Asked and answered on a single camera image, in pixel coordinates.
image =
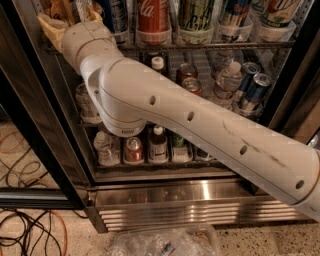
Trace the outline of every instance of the refrigerator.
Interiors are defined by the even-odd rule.
[[[44,12],[44,2],[10,0],[0,4],[0,103],[60,189],[2,187],[1,207],[83,209],[99,233],[155,225],[309,219],[214,157],[210,161],[196,159],[193,145],[188,162],[173,162],[169,145],[168,162],[155,164],[146,157],[139,165],[130,165],[124,162],[125,139],[120,138],[120,163],[99,164],[93,141],[100,124],[81,118],[76,88],[82,77],[44,36],[37,18]],[[319,146],[318,1],[302,1],[288,40],[253,41],[249,36],[226,43],[215,40],[213,32],[209,42],[201,44],[179,43],[178,2],[171,1],[170,37],[165,45],[153,46],[137,42],[134,2],[127,4],[131,10],[128,39],[118,45],[126,57],[144,62],[148,53],[161,53],[167,76],[173,81],[180,64],[192,63],[203,91],[210,96],[212,54],[232,50],[241,62],[259,63],[273,80],[254,121],[306,145]],[[146,149],[150,127],[148,123],[143,131]],[[166,132],[170,144],[170,130]]]

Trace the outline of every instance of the terrazzo floor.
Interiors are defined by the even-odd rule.
[[[8,132],[15,131],[15,127],[11,122],[0,122],[0,138],[3,138]],[[17,145],[22,139],[19,133],[15,133],[10,138],[2,140],[0,149],[8,149],[10,145]],[[12,152],[1,152],[0,159],[0,186],[7,186],[6,179],[3,177],[8,171],[7,166],[11,166],[19,156],[26,150],[28,150],[27,142],[23,141]],[[36,161],[37,157],[32,150],[26,155],[25,161]],[[15,167],[15,171],[22,169],[22,166],[26,163],[19,163]],[[26,179],[34,179],[33,176],[43,174],[45,168],[40,165],[36,173],[31,173],[29,177],[10,175],[7,182],[12,186],[21,186]],[[54,180],[50,175],[46,175],[40,186],[51,184],[54,186]],[[18,209],[20,212],[26,213],[33,218],[37,218],[43,213],[42,210],[27,210]],[[61,253],[59,248],[53,239],[47,241],[46,235],[43,235],[39,240],[36,247],[31,253],[30,247],[26,255],[69,255],[69,256],[85,256],[85,255],[107,255],[111,256],[108,251],[111,248],[114,239],[120,233],[105,233],[98,234],[91,222],[88,219],[80,218],[76,213],[85,215],[82,211],[55,211],[56,215],[49,215],[41,218],[40,222],[47,229],[50,229],[52,235],[57,239],[60,244]],[[11,212],[0,212],[0,237],[17,238],[21,236],[24,230],[24,224],[16,217],[9,221],[2,223],[6,216]],[[65,224],[67,235],[64,235]],[[277,256],[300,256],[300,255],[320,255],[320,224],[313,221],[293,221],[293,222],[281,222],[281,223],[269,223],[269,224],[257,224],[257,225],[225,225],[215,226],[216,239],[220,251],[220,256],[227,255],[277,255]],[[31,245],[34,245],[38,237],[41,234],[40,229],[35,229],[31,235]],[[8,240],[0,239],[1,244],[7,244]],[[63,254],[64,243],[66,246],[65,254]],[[0,256],[15,256],[23,255],[21,247],[18,243],[12,246],[1,246]]]

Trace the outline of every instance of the white robotic arm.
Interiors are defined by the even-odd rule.
[[[241,117],[125,58],[99,23],[66,30],[62,52],[107,128],[122,137],[160,124],[253,184],[320,222],[319,152]]]

